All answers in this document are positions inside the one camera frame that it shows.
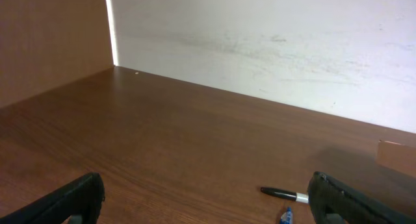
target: white wall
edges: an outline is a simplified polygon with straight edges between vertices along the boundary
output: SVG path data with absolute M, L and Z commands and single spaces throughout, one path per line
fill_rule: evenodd
M 416 132 L 416 0 L 112 0 L 119 65 Z

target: wooden desk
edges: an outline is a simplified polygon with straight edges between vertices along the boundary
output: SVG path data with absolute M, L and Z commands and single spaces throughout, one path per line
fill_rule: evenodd
M 374 158 L 379 139 L 416 135 L 135 73 L 104 71 L 0 111 L 0 215 L 97 171 L 100 223 L 273 223 L 289 205 L 295 223 L 312 223 L 307 205 L 257 188 L 305 192 L 324 171 L 415 216 L 415 180 Z

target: wood grain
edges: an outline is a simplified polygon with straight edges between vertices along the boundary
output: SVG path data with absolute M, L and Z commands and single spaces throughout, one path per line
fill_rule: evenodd
M 375 163 L 379 139 L 416 135 L 116 68 L 0 110 L 0 215 L 88 171 L 106 187 L 100 223 L 273 223 L 326 172 L 415 215 L 415 179 Z
M 110 69 L 105 0 L 0 0 L 0 107 Z

